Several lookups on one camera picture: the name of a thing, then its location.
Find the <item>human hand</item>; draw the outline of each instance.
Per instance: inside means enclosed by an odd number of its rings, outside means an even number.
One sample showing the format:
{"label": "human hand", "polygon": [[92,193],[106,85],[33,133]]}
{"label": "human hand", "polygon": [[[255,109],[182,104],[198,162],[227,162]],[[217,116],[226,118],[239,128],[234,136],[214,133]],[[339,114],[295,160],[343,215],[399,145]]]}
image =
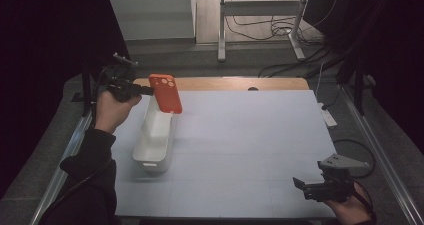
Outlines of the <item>human hand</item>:
{"label": "human hand", "polygon": [[[367,199],[361,186],[354,184],[356,192],[363,198]],[[334,212],[342,225],[353,225],[360,222],[371,220],[365,206],[354,196],[351,196],[346,202],[339,203],[337,201],[324,201]]]}
{"label": "human hand", "polygon": [[121,125],[128,117],[131,108],[137,105],[141,96],[132,97],[126,102],[118,102],[109,91],[102,92],[97,99],[95,129],[103,130],[110,134]]}

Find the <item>metal rail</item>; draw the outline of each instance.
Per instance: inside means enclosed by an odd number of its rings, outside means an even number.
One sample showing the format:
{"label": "metal rail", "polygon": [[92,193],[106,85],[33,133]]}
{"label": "metal rail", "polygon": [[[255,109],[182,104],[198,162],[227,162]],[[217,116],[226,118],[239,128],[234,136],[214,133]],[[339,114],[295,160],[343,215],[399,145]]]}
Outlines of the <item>metal rail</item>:
{"label": "metal rail", "polygon": [[417,206],[413,201],[410,193],[408,192],[408,189],[406,188],[402,179],[399,177],[392,163],[384,152],[377,137],[372,131],[367,119],[365,118],[365,116],[362,116],[355,108],[355,105],[352,102],[353,96],[351,92],[349,91],[349,89],[345,89],[345,87],[342,87],[342,91],[345,102],[347,103],[350,112],[352,113],[356,123],[358,124],[361,133],[367,140],[369,148],[374,153],[377,163],[381,169],[381,172],[383,173],[387,183],[393,191],[393,194],[398,200],[398,203],[402,208],[406,218],[408,219],[409,224],[423,225],[424,221],[422,219],[422,216],[418,211]]}
{"label": "metal rail", "polygon": [[[87,114],[87,116],[81,117],[80,121],[77,124],[77,127],[75,128],[74,133],[72,134],[71,139],[69,140],[68,146],[66,147],[66,150],[63,153],[61,161],[77,153],[78,149],[80,148],[82,138],[84,137],[84,132],[90,126],[90,122],[91,111]],[[66,178],[67,174],[59,167],[57,167],[46,189],[46,192],[44,193],[43,198],[40,201],[40,204],[38,204],[37,210],[35,210],[30,225],[38,224],[41,215],[44,213],[44,211],[46,211],[46,209],[54,201],[54,199],[56,199],[56,196],[59,193]]]}

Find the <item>white tabletop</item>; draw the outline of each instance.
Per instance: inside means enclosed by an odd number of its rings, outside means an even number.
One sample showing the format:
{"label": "white tabletop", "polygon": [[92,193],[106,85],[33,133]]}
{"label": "white tabletop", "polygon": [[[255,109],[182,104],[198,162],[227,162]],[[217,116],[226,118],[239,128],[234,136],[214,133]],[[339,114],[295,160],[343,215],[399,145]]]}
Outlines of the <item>white tabletop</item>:
{"label": "white tabletop", "polygon": [[145,173],[133,159],[148,96],[115,135],[121,216],[334,217],[305,200],[292,177],[323,181],[317,161],[335,152],[312,91],[180,92],[171,164]]}

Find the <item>white container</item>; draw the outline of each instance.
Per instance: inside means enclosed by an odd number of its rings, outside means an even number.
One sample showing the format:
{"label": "white container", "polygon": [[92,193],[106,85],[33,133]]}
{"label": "white container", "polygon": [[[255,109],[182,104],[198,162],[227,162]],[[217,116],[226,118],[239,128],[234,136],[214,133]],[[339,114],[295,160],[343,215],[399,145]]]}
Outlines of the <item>white container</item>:
{"label": "white container", "polygon": [[133,158],[147,172],[165,172],[171,160],[172,142],[178,115],[160,111],[154,96],[150,98],[140,142]]}

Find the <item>red phone case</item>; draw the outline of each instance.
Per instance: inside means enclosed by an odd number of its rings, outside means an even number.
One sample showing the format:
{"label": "red phone case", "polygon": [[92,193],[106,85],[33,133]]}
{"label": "red phone case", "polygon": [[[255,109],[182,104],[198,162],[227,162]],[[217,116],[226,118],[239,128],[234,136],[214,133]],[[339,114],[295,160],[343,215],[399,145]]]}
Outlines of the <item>red phone case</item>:
{"label": "red phone case", "polygon": [[171,75],[151,74],[150,86],[154,88],[154,95],[159,109],[165,113],[180,114],[183,112],[177,84]]}

